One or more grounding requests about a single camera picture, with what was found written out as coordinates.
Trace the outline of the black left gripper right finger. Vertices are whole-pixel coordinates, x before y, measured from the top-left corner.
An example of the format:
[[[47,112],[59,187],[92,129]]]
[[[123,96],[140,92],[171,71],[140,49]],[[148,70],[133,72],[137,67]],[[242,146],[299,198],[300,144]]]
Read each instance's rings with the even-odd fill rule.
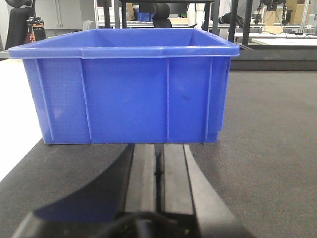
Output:
[[[189,145],[164,144],[161,211],[193,238],[252,238],[199,168]]]

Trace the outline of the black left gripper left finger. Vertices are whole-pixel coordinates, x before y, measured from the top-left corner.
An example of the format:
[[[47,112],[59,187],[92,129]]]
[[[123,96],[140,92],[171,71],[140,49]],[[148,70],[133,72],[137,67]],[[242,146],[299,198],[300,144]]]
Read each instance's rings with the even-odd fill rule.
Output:
[[[152,234],[156,211],[156,149],[130,144],[98,177],[74,193],[30,212],[16,238],[134,238]]]

